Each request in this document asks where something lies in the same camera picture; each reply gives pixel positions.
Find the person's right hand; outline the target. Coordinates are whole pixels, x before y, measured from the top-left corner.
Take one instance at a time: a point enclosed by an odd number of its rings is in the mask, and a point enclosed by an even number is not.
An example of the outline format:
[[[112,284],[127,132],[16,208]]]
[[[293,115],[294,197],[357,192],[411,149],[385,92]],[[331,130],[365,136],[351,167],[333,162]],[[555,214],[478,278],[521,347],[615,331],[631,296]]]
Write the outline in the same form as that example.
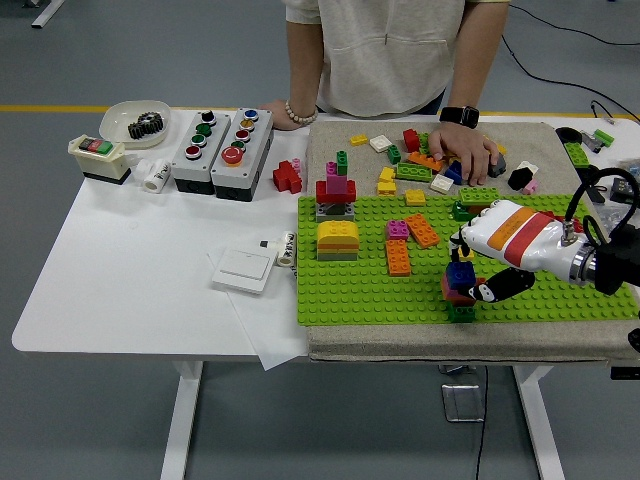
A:
[[[270,110],[272,112],[273,127],[281,131],[292,131],[301,127],[301,124],[296,123],[289,116],[288,111],[291,111],[299,119],[311,117],[315,112],[315,106],[310,108],[302,108],[293,100],[289,101],[289,107],[286,107],[286,101],[277,99],[260,106],[260,109]]]

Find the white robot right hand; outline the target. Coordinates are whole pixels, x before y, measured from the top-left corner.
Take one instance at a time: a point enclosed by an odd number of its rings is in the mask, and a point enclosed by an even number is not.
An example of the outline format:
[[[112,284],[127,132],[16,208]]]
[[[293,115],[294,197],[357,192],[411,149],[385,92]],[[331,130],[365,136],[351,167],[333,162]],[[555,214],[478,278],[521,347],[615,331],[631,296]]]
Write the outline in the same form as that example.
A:
[[[450,237],[453,261],[459,250],[469,249],[506,266],[483,283],[456,288],[465,297],[490,303],[530,289],[537,271],[583,286],[589,281],[587,271],[593,260],[583,233],[566,236],[564,223],[505,199],[494,201]]]

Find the person's left hand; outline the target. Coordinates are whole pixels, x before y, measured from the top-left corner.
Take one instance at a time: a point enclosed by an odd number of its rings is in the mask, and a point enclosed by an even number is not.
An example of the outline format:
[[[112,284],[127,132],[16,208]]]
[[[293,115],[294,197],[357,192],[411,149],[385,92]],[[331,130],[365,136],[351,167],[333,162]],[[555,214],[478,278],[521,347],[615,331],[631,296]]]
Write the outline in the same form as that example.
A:
[[[481,132],[450,122],[441,123],[429,135],[428,143],[434,159],[442,159],[446,152],[459,158],[462,178],[470,186],[484,185],[489,166],[496,165],[499,158],[497,145]]]

